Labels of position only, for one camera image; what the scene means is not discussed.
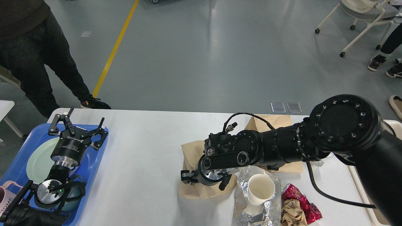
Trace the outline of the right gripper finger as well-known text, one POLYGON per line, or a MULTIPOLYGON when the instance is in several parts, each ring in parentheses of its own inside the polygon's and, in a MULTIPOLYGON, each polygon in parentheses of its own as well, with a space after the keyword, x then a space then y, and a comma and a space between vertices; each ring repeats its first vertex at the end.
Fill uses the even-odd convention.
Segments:
POLYGON ((180 176, 181 176, 181 181, 184 184, 197 184, 199 183, 199 180, 195 176, 195 170, 181 170, 180 171, 180 176))
POLYGON ((228 183, 230 182, 230 179, 232 177, 232 174, 222 174, 221 182, 219 185, 219 189, 221 191, 224 191, 228 183))

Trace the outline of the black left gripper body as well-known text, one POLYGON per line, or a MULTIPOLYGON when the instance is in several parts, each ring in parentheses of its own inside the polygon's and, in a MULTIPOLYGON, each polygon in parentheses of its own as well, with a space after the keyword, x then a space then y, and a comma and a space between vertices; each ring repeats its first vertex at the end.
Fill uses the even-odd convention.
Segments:
POLYGON ((53 162, 65 162, 70 165, 80 165, 86 149, 91 144, 91 138, 75 138, 69 135, 59 136, 52 154, 53 162))

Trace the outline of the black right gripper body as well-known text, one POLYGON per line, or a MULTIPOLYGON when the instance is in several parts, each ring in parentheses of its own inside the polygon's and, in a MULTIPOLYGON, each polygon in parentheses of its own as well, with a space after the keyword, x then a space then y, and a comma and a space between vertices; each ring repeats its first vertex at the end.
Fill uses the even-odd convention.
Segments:
POLYGON ((222 175, 200 168, 196 170, 196 178, 205 186, 214 186, 221 182, 222 175))

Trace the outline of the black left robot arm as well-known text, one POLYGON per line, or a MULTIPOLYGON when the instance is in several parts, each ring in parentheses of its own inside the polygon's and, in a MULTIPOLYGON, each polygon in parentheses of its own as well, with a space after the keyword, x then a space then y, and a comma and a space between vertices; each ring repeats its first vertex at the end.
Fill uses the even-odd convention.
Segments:
POLYGON ((34 128, 1 179, 2 226, 76 226, 107 144, 103 125, 73 124, 74 108, 34 128))

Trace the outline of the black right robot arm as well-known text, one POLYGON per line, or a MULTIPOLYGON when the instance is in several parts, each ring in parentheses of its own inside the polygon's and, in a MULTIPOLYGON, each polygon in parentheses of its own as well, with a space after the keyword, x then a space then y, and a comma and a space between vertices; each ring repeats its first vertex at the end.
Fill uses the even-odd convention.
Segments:
POLYGON ((318 193, 336 202, 378 209, 391 226, 401 225, 402 142, 365 98, 352 94, 330 97, 309 117, 269 131, 230 132, 237 123, 226 121, 223 130, 205 140, 204 154, 193 171, 182 170, 185 184, 219 184, 224 190, 234 169, 250 165, 278 170, 287 163, 306 162, 311 183, 318 193), (321 191, 313 178, 311 161, 333 153, 345 165, 354 166, 372 200, 363 204, 335 198, 321 191))

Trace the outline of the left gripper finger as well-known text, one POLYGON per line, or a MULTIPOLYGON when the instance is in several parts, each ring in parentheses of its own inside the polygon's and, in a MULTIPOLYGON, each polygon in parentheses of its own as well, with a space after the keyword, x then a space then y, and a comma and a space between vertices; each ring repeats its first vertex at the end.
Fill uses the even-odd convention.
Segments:
POLYGON ((93 130, 85 131, 82 134, 82 143, 85 147, 92 147, 99 150, 105 142, 108 132, 102 127, 105 118, 102 118, 98 127, 93 130))
POLYGON ((49 136, 56 136, 56 135, 61 135, 61 131, 58 129, 57 124, 59 122, 63 122, 65 129, 68 130, 69 134, 72 136, 76 135, 76 131, 74 129, 74 126, 72 125, 72 122, 70 121, 70 116, 74 111, 74 107, 71 107, 69 109, 69 112, 66 114, 56 114, 49 126, 48 130, 48 135, 49 136))

